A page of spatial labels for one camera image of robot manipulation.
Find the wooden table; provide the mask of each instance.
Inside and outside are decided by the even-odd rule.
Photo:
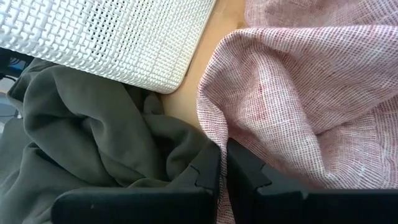
[[[197,86],[207,63],[220,40],[235,29],[244,27],[244,0],[216,0],[200,43],[180,88],[162,96],[167,115],[186,121],[197,128]]]

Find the crumpled cloth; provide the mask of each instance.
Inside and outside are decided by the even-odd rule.
[[[249,28],[217,46],[197,113],[311,187],[398,187],[398,1],[247,0]],[[223,191],[219,223],[233,223]]]
[[[82,187],[174,187],[206,147],[149,91],[35,59],[9,92],[23,119],[0,140],[0,223],[50,223]]]

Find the pink linen fabric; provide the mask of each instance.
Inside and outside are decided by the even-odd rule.
[[[197,113],[221,148],[218,223],[234,138],[312,187],[398,188],[398,0],[247,0],[217,46]]]

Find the white plastic grid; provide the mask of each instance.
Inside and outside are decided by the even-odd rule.
[[[0,47],[159,93],[178,88],[215,0],[0,0]]]

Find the olive green fabric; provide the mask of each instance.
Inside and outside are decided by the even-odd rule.
[[[35,59],[9,92],[23,119],[0,141],[0,223],[49,223],[80,187],[167,186],[205,147],[154,93]]]

